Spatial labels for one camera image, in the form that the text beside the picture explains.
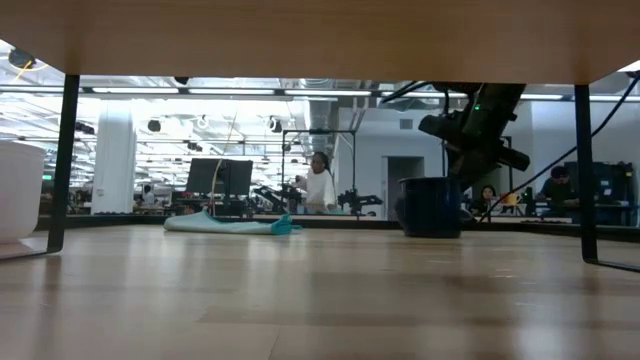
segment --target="white sweater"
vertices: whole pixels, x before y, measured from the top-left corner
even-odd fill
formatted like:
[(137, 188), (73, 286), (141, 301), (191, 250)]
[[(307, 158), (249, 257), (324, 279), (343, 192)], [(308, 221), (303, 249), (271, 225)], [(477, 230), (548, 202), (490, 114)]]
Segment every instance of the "white sweater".
[(307, 208), (309, 209), (324, 211), (327, 210), (327, 206), (336, 204), (333, 178), (327, 170), (315, 174), (309, 169), (307, 178), (300, 182), (299, 187), (307, 191)]

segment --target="mug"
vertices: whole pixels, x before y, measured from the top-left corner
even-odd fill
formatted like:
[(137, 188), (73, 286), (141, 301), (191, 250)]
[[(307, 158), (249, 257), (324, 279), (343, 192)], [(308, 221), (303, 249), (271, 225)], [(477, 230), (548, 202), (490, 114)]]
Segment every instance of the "mug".
[(510, 205), (510, 206), (514, 206), (517, 205), (520, 200), (522, 200), (522, 197), (518, 194), (509, 194), (507, 195), (506, 198), (504, 198), (504, 200), (502, 200), (502, 202), (506, 205)]

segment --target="fluorescent light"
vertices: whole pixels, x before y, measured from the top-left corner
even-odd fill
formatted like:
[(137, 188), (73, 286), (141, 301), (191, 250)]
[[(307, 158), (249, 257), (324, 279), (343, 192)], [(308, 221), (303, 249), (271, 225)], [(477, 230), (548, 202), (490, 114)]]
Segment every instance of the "fluorescent light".
[(561, 100), (562, 95), (522, 94), (520, 99), (522, 100)]
[(209, 95), (273, 95), (273, 90), (265, 89), (189, 89), (192, 94)]
[(94, 92), (101, 94), (177, 94), (177, 88), (93, 88)]
[[(622, 96), (619, 96), (619, 95), (592, 95), (592, 96), (589, 96), (589, 100), (615, 102), (615, 101), (620, 101), (621, 97)], [(637, 101), (640, 101), (640, 96), (627, 96), (627, 98), (624, 101), (637, 102)]]
[(61, 86), (0, 86), (2, 92), (47, 92), (58, 93), (64, 90)]
[[(385, 91), (382, 93), (382, 96), (389, 96), (393, 94), (391, 91)], [(401, 96), (401, 98), (410, 97), (410, 98), (422, 98), (422, 99), (444, 99), (444, 93), (435, 92), (435, 91), (413, 91), (410, 93), (406, 93)], [(451, 99), (462, 99), (467, 97), (465, 94), (461, 93), (449, 93), (449, 98)]]
[(285, 90), (284, 93), (293, 96), (371, 96), (371, 91), (364, 90)]
[(622, 69), (618, 70), (618, 72), (628, 72), (628, 71), (639, 71), (640, 70), (640, 60), (634, 62), (631, 65), (627, 65)]

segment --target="white container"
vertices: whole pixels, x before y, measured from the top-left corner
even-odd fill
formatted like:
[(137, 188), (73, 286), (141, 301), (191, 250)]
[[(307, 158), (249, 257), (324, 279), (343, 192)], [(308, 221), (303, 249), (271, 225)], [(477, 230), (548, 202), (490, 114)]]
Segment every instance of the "white container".
[(45, 151), (0, 141), (0, 244), (17, 242), (38, 223)]

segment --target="woman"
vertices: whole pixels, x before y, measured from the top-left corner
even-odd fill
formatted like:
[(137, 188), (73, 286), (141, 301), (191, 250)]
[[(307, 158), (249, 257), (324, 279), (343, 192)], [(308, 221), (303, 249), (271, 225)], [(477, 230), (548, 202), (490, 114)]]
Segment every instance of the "woman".
[(312, 213), (326, 212), (336, 208), (333, 177), (329, 169), (329, 157), (325, 153), (313, 154), (307, 178), (296, 178), (296, 187), (307, 192), (305, 206)]
[(480, 216), (487, 212), (491, 205), (491, 199), (496, 197), (496, 189), (491, 185), (485, 185), (479, 198), (471, 202), (469, 211), (473, 216)]

